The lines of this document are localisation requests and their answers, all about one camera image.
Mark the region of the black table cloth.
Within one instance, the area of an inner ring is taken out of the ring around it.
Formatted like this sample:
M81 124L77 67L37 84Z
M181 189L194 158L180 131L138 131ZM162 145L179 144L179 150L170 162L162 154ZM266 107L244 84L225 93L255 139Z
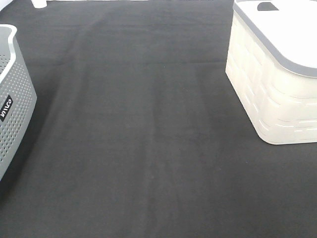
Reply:
M16 0L37 93L3 238L314 238L317 146L256 134L226 74L230 0Z

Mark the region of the white object at table edge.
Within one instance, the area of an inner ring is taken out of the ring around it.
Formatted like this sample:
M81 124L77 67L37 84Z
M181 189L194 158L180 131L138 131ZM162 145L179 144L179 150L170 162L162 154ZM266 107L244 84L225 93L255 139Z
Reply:
M47 1L46 0L31 0L34 8L40 9L47 7Z

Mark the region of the white basket with grey rim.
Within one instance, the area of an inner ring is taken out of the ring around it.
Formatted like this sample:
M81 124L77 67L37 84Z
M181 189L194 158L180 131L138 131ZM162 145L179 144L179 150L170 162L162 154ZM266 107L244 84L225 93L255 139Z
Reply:
M234 1L225 72L263 141L316 142L316 1Z

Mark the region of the grey perforated plastic basket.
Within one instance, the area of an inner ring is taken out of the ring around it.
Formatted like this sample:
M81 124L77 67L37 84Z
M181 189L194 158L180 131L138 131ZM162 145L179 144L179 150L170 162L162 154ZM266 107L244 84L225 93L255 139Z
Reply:
M8 169L31 120L37 95L16 39L0 26L0 177Z

